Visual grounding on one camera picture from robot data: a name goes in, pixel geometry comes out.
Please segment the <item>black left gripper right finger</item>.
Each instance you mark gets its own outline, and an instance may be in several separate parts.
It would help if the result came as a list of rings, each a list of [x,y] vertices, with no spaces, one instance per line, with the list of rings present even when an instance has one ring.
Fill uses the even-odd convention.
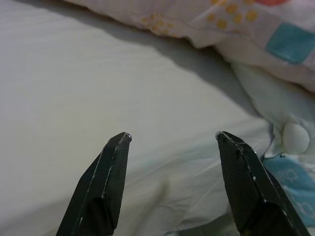
[[[242,236],[308,236],[310,233],[276,178],[254,150],[228,132],[216,133],[225,190]]]

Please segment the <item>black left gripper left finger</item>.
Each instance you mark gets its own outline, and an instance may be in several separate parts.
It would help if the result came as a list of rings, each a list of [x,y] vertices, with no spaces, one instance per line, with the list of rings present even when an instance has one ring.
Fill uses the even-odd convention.
[[[130,134],[112,137],[86,169],[74,190],[59,236],[111,236],[119,220]]]

